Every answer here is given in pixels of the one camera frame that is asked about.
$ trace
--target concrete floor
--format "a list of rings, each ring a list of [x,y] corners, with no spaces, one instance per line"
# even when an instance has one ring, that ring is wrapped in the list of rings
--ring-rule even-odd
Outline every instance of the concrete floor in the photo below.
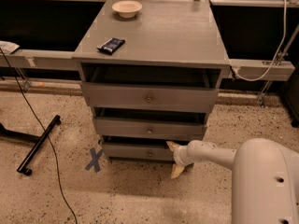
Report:
[[[62,124],[50,138],[56,148],[65,198],[78,223],[201,223],[231,221],[231,172],[211,162],[196,163],[178,179],[171,164],[99,160],[100,172],[85,170],[90,149],[98,152],[92,115],[79,91],[26,93],[47,126],[58,114]],[[219,96],[208,121],[205,140],[237,148],[254,137],[272,139],[299,152],[299,130],[276,96],[260,108],[252,94]],[[42,130],[18,92],[0,90],[0,120],[11,130],[41,134]],[[74,223],[60,194],[49,141],[30,167],[31,176],[16,169],[30,147],[1,138],[0,223]]]

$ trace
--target blue tape cross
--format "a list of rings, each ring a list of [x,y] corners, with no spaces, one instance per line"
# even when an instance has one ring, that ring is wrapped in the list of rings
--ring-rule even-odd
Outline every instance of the blue tape cross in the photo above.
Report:
[[[97,173],[101,170],[100,164],[99,164],[99,159],[101,158],[103,154],[103,149],[98,151],[98,153],[95,152],[95,148],[91,148],[91,155],[92,155],[92,160],[90,163],[87,164],[85,167],[85,170],[90,170],[94,166],[94,171]]]

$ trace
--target white bowl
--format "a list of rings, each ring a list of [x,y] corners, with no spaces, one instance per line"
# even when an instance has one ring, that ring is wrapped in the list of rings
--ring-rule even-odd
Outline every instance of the white bowl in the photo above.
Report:
[[[125,19],[133,18],[141,8],[142,5],[136,1],[121,1],[112,6],[112,9]]]

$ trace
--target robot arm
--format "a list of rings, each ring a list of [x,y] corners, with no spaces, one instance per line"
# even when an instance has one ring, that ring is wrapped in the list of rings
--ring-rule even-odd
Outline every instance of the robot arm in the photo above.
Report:
[[[299,187],[299,155],[266,139],[251,139],[238,150],[191,141],[183,147],[167,142],[174,152],[172,177],[198,161],[213,161],[233,172],[233,224],[298,224],[295,192]]]

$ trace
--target bottom drawer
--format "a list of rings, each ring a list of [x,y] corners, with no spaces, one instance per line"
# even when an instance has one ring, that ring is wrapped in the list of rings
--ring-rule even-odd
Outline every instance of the bottom drawer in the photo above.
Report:
[[[109,158],[172,161],[173,153],[165,140],[104,136],[104,153]]]

